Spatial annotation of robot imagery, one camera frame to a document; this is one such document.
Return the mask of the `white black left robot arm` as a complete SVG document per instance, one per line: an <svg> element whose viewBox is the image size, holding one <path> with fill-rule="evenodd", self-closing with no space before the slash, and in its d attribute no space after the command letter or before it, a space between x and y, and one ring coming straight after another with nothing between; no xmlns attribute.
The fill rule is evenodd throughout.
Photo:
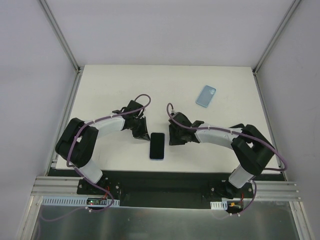
<svg viewBox="0 0 320 240"><path fill-rule="evenodd" d="M69 167L89 180L90 191L96 195L102 194L106 188L105 181L101 179L103 172L92 160L96 142L99 138L123 130L130 130L135 139L149 141L145 108L131 100L126 107L114 110L106 117L88 122L72 118L59 138L55 152L67 161Z"/></svg>

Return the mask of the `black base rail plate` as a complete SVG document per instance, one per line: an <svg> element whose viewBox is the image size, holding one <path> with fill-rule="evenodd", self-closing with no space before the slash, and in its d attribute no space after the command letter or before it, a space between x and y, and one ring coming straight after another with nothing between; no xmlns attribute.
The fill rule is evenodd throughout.
<svg viewBox="0 0 320 240"><path fill-rule="evenodd" d="M208 209L222 199L251 199L253 187L246 183L235 193L223 192L227 173L103 171L100 188L80 179L78 195L101 196L109 191L122 207Z"/></svg>

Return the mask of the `lavender phone case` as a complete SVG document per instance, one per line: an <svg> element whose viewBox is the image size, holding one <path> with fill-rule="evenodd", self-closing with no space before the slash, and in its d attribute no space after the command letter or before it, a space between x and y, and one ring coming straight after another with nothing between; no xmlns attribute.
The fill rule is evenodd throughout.
<svg viewBox="0 0 320 240"><path fill-rule="evenodd" d="M164 156L150 156L149 159L152 161L162 161L164 160Z"/></svg>

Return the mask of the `aluminium frame rail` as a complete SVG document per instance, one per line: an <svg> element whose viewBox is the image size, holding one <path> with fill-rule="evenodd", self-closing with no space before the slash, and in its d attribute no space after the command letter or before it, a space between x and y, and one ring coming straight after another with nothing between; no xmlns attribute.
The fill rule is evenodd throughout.
<svg viewBox="0 0 320 240"><path fill-rule="evenodd" d="M37 176L31 191L31 195L76 195L80 179L80 177Z"/></svg>

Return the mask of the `black phone blue edge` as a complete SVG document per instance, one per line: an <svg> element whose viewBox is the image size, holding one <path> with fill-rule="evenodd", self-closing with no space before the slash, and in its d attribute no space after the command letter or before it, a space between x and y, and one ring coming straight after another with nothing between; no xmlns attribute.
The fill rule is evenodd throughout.
<svg viewBox="0 0 320 240"><path fill-rule="evenodd" d="M160 132L153 132L150 135L150 156L164 156L165 155L165 134Z"/></svg>

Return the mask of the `light blue phone case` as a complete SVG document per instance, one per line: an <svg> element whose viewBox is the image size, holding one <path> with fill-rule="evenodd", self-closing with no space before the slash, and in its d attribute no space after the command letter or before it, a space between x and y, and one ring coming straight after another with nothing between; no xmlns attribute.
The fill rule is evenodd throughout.
<svg viewBox="0 0 320 240"><path fill-rule="evenodd" d="M207 108L212 102L216 91L217 90L214 87L205 85L196 98L195 103L203 108Z"/></svg>

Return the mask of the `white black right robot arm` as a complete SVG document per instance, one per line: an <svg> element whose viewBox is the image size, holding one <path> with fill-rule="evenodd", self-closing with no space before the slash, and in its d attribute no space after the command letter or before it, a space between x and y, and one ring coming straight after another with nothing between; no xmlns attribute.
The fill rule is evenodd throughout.
<svg viewBox="0 0 320 240"><path fill-rule="evenodd" d="M263 172L275 154L273 146L253 125L221 128L200 120L190 122L181 112L170 113L169 145L187 143L213 144L233 150L239 165L225 182L215 187L217 192L226 192L233 198L242 193L247 182Z"/></svg>

